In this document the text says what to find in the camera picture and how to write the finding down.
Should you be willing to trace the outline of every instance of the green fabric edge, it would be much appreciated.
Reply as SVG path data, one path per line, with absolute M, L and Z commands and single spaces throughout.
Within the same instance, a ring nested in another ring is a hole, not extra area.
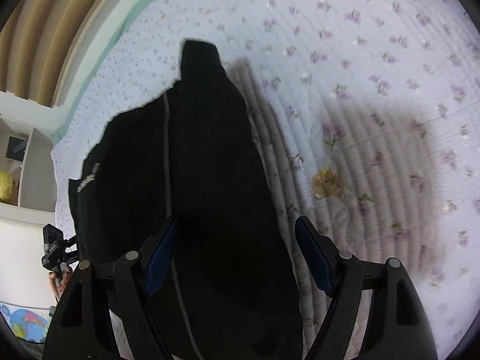
M 107 44 L 107 46 L 103 50 L 93 70 L 90 72 L 88 77 L 83 82 L 82 87 L 80 88 L 80 92 L 78 93 L 77 97 L 75 98 L 75 101 L 73 102 L 71 109 L 69 110 L 67 119 L 53 133 L 52 141 L 54 146 L 57 145 L 62 140 L 62 138 L 66 135 L 68 131 L 68 127 L 70 126 L 70 123 L 74 117 L 75 111 L 77 110 L 78 104 L 80 103 L 80 99 L 82 98 L 83 94 L 86 92 L 88 86 L 92 82 L 93 77 L 97 73 L 100 66 L 102 66 L 102 63 L 103 61 L 105 61 L 109 52 L 114 48 L 114 46 L 117 44 L 118 40 L 125 33 L 125 31 L 128 30 L 128 28 L 130 28 L 130 26 L 134 23 L 134 21 L 137 20 L 140 14 L 148 7 L 148 5 L 150 5 L 152 1 L 153 0 L 138 0 L 133 6 L 133 8 L 130 10 L 130 12 L 126 15 L 125 19 L 123 20 L 123 23 L 114 32 L 112 38 L 110 39 L 110 42 Z

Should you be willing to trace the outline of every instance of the mattress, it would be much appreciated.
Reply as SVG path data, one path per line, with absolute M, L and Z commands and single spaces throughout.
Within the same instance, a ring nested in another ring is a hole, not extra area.
M 217 45 L 249 107 L 298 281 L 304 353 L 329 302 L 294 240 L 300 214 L 362 260 L 398 257 L 446 358 L 480 308 L 480 36 L 460 3 L 153 0 L 52 152 L 57 226 L 67 236 L 68 178 L 80 176 L 114 115 L 179 77 L 186 37 Z M 339 197 L 314 193 L 324 167 L 338 174 Z M 361 346 L 369 300 L 366 292 L 346 358 Z

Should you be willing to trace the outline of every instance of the quilted bedspread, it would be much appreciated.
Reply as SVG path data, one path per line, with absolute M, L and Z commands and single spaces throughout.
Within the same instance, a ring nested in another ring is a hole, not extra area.
M 66 235 L 68 178 L 114 115 L 178 78 L 186 37 L 217 45 L 246 99 L 298 281 L 305 350 L 328 299 L 294 240 L 300 214 L 360 259 L 404 263 L 444 359 L 480 308 L 480 36 L 460 3 L 154 0 L 52 152 Z M 339 197 L 314 194 L 323 167 L 338 174 Z M 346 358 L 359 351 L 368 305 L 365 293 Z

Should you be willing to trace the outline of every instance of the white wall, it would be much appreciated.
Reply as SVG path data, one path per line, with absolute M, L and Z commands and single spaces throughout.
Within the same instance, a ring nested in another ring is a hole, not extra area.
M 49 272 L 40 262 L 42 229 L 0 218 L 0 302 L 37 308 L 56 304 Z

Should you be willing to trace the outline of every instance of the black jacket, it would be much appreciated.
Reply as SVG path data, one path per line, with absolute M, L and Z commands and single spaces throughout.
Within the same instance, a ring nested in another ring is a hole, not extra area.
M 171 207 L 180 236 L 178 280 L 205 360 L 302 357 L 302 318 L 291 261 L 245 101 L 212 44 L 187 41 L 181 81 L 169 103 Z M 83 258 L 114 261 L 138 249 L 166 219 L 164 99 L 109 123 L 83 166 L 95 179 L 70 207 Z M 197 357 L 179 311 L 171 273 L 148 300 L 172 352 Z

